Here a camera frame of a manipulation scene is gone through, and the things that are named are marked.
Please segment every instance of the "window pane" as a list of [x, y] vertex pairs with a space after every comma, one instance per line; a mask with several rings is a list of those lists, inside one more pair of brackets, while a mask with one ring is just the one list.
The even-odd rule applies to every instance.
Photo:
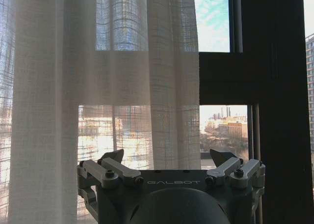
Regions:
[[195, 0], [200, 52], [230, 52], [229, 1]]
[[[306, 57], [307, 57], [307, 69], [308, 76], [313, 74], [313, 59], [314, 59], [314, 51], [313, 51], [313, 43], [314, 43], [314, 3], [313, 0], [304, 0], [304, 21], [305, 21], [305, 47], [306, 47]], [[308, 95], [309, 95], [309, 108], [314, 108], [313, 105], [313, 97], [314, 92], [312, 90], [313, 78], [308, 77]], [[310, 138], [311, 138], [311, 158], [312, 158], [312, 178], [313, 178], [313, 187], [314, 187], [314, 111], [309, 111], [309, 121], [310, 121]]]
[[247, 105], [200, 106], [200, 146], [202, 169], [216, 167], [210, 149], [248, 161]]

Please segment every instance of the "bolt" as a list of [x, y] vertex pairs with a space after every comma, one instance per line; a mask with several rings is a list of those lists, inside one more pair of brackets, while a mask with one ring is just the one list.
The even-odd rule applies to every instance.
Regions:
[[244, 175], [244, 172], [242, 169], [235, 170], [235, 176], [236, 177], [241, 178], [241, 177], [243, 177], [243, 175]]
[[210, 189], [212, 189], [212, 188], [214, 188], [214, 186], [215, 186], [216, 179], [215, 179], [215, 177], [213, 177], [213, 176], [207, 176], [207, 177], [205, 178], [205, 182], [206, 182], [206, 184], [207, 184], [207, 187], [210, 188]]
[[112, 170], [108, 170], [106, 173], [105, 173], [105, 176], [107, 178], [113, 178], [114, 177], [114, 172]]
[[136, 177], [136, 178], [134, 179], [134, 183], [135, 183], [136, 185], [142, 185], [143, 182], [144, 182], [144, 178], [141, 177], [141, 176], [138, 176], [138, 177]]

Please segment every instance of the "tall apartment building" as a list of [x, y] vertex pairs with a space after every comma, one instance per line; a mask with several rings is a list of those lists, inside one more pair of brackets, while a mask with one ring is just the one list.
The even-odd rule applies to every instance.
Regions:
[[314, 34], [306, 37], [306, 65], [310, 115], [311, 151], [314, 153]]

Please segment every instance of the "dark window frame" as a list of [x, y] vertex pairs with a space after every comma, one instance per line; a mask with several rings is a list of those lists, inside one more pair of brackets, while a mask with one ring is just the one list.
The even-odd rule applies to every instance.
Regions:
[[303, 0], [241, 0], [241, 8], [242, 51], [233, 28], [230, 53], [199, 54], [200, 105], [251, 105], [253, 154], [268, 168], [260, 220], [313, 223]]

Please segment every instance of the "curtain fold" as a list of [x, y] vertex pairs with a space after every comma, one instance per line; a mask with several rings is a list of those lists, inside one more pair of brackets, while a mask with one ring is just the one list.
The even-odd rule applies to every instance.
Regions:
[[76, 165], [114, 149], [131, 168], [200, 168], [194, 0], [2, 6], [3, 223], [95, 223]]

